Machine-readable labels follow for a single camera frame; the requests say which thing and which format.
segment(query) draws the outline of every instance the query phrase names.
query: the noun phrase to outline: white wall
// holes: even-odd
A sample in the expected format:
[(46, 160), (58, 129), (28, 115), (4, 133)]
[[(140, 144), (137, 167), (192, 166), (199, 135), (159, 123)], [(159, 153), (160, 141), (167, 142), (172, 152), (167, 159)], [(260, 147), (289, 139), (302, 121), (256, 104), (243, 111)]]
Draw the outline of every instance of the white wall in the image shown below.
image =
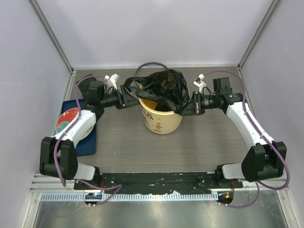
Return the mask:
[(271, 0), (38, 0), (73, 67), (238, 64)]
[(2, 2), (0, 19), (0, 226), (20, 228), (68, 71), (28, 1)]
[(277, 141), (287, 145), (290, 188), (301, 217), (304, 211), (303, 9), (302, 0), (282, 1), (243, 68), (258, 120)]

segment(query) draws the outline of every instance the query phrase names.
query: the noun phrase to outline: black plastic bag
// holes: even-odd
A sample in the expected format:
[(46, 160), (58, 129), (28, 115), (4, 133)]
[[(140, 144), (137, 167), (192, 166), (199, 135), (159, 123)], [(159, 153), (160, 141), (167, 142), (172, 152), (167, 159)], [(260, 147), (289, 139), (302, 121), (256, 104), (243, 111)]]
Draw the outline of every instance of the black plastic bag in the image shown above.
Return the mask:
[[(130, 86), (134, 81), (140, 83), (144, 89)], [(125, 81), (124, 87), (139, 98), (155, 101), (156, 111), (174, 111), (180, 114), (190, 100), (184, 76), (172, 69), (147, 77), (130, 77)]]

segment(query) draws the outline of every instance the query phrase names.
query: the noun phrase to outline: gray floor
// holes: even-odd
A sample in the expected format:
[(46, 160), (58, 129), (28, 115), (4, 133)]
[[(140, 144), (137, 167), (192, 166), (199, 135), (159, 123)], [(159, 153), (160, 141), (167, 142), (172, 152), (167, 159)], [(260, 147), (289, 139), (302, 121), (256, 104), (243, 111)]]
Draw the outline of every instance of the gray floor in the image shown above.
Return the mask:
[[(176, 68), (181, 71), (190, 92), (198, 88), (193, 80), (201, 73), (236, 67)], [(148, 76), (160, 68), (140, 70), (138, 76)], [(120, 75), (118, 84), (133, 76), (135, 69), (78, 70), (76, 81), (88, 74)], [(235, 76), (215, 73), (205, 82), (213, 88), (212, 79), (230, 77), (234, 92), (243, 92)], [(247, 153), (246, 144), (236, 126), (219, 109), (207, 110), (203, 116), (184, 117), (179, 128), (171, 134), (158, 135), (146, 128), (139, 106), (117, 110), (105, 109), (97, 124), (95, 155), (79, 157), (84, 164), (98, 166), (101, 172), (179, 172), (214, 171), (219, 164), (240, 162)]]
[[(256, 191), (235, 192), (234, 205), (246, 205)], [(214, 201), (121, 202), (81, 208), (83, 202), (41, 202), (35, 228), (286, 228), (275, 191), (261, 191), (259, 201), (246, 209), (218, 206)]]

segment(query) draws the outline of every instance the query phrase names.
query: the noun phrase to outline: bucket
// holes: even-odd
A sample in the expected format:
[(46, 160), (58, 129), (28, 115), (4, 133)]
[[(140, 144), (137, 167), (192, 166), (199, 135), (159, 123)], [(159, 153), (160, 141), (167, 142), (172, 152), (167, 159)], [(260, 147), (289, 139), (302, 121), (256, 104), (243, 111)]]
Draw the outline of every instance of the bucket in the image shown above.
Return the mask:
[(155, 111), (156, 102), (139, 99), (142, 105), (143, 121), (150, 131), (157, 134), (169, 134), (174, 132), (180, 125), (182, 116), (170, 112)]

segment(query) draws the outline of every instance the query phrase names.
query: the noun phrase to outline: blue mat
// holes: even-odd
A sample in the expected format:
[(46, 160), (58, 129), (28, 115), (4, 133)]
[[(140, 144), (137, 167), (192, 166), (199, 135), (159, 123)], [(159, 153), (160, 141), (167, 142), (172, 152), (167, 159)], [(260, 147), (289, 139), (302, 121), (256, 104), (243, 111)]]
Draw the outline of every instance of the blue mat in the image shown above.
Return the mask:
[[(85, 104), (85, 100), (81, 99), (79, 100), (80, 106), (83, 106)], [(76, 108), (76, 100), (73, 101), (64, 101), (62, 103), (61, 113), (64, 113), (65, 111)], [(92, 155), (96, 152), (96, 133), (97, 133), (97, 127), (96, 124), (94, 125), (94, 128), (90, 132), (90, 134), (79, 141), (77, 144), (75, 150), (77, 156), (85, 156), (85, 155)]]

